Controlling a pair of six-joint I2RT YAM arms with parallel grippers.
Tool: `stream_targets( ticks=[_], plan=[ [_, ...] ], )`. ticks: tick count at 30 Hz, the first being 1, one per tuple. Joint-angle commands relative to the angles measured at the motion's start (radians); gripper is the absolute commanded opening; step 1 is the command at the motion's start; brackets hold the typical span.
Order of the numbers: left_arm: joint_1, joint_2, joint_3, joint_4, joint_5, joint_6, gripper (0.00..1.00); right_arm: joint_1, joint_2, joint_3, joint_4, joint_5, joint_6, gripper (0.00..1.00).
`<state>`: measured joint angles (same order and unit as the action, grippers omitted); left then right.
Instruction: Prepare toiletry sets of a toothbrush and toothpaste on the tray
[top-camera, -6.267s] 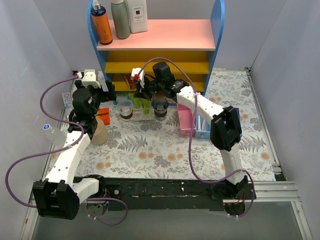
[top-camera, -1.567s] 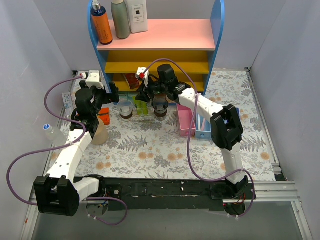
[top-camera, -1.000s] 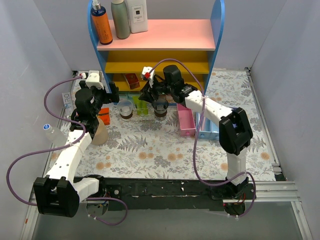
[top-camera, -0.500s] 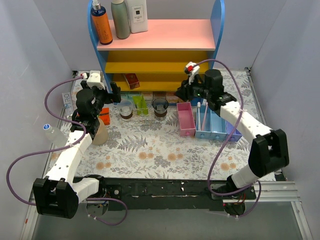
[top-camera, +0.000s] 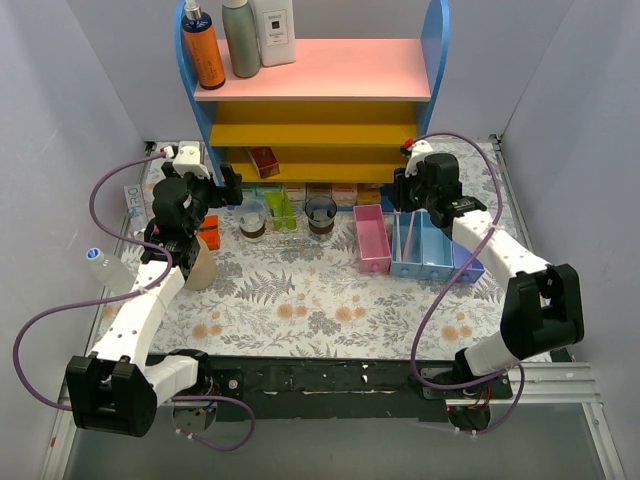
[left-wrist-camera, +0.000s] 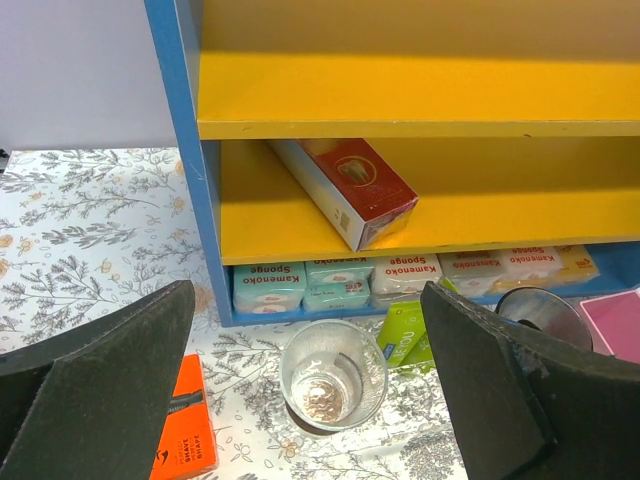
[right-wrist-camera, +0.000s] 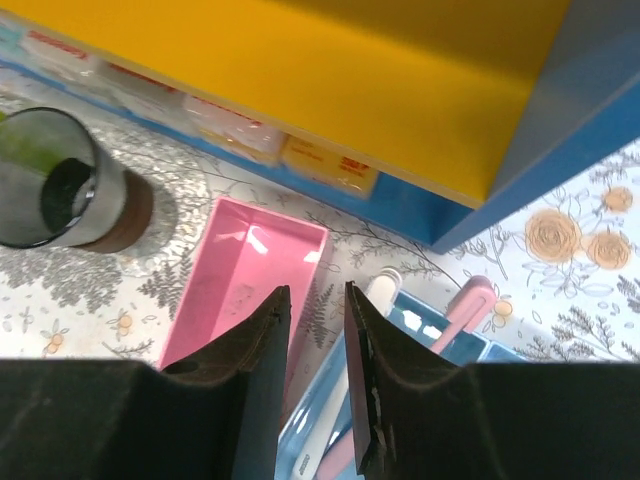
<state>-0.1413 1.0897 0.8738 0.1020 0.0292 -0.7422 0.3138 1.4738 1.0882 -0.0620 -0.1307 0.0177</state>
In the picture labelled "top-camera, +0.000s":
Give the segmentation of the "clear cup brown base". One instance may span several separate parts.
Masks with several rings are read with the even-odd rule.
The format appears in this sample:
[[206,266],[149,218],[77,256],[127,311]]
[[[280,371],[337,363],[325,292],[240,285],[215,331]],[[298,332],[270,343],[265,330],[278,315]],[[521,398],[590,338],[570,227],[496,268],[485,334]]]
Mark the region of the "clear cup brown base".
[[266,232],[266,209],[253,199],[246,199],[233,210],[233,217],[247,242],[259,242]]

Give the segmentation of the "green toothpaste tube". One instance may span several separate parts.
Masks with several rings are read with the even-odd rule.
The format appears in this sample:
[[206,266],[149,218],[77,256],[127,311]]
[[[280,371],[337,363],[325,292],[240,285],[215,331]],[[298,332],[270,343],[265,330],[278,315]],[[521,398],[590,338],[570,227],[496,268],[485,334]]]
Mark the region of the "green toothpaste tube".
[[283,193],[283,226],[290,232],[297,230],[297,218],[293,204],[287,194]]
[[284,222],[284,197],[282,192],[266,192],[264,194],[272,218],[273,227],[280,231]]

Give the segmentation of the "dark blue cup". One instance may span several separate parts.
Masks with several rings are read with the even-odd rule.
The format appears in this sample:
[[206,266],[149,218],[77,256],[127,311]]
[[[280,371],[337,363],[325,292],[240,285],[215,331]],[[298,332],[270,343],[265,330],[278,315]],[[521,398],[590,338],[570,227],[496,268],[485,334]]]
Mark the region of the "dark blue cup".
[[336,203],[327,196],[310,198],[304,208],[311,237],[318,241],[328,240],[335,225]]

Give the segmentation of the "clear textured glass tray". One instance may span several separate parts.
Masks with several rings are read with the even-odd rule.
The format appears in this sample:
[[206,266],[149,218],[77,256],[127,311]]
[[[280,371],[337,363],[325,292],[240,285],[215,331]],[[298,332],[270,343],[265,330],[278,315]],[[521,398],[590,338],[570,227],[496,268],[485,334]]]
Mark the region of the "clear textured glass tray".
[[238,223],[230,213],[220,216],[220,251],[240,253],[243,256],[266,255],[292,263],[296,260],[319,260],[325,254],[346,254],[354,257],[357,254],[355,222],[352,213],[338,212],[333,229],[328,234],[312,233],[307,217],[298,213],[297,229],[283,228],[276,231],[273,220],[267,217],[265,233],[255,240],[246,239],[240,232]]

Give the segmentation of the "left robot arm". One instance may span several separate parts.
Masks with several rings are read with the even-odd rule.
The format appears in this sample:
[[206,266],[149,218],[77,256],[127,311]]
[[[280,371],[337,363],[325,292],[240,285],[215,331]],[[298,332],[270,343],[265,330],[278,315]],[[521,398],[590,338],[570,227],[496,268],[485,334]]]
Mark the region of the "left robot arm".
[[155,365],[146,361],[168,305],[204,254],[198,231],[208,211],[243,200],[241,175],[229,164],[220,170],[223,185],[209,173],[163,164],[165,177],[153,189],[153,217],[144,232],[141,283],[132,287],[133,298],[90,354],[73,357],[66,368],[77,427],[142,437],[164,402],[179,394],[200,400],[211,392],[213,377],[203,352],[174,350]]

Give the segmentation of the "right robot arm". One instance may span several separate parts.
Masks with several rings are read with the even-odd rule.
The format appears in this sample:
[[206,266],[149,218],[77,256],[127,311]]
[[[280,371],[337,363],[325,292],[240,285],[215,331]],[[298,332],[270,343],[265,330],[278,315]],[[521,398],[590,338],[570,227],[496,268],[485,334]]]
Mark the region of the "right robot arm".
[[456,157],[414,145],[394,171],[392,203],[402,212],[423,209],[431,223],[480,261],[505,292],[498,332],[457,352],[440,390],[475,397],[502,372],[530,357],[584,338],[578,272],[535,255],[497,225],[477,198],[462,192]]

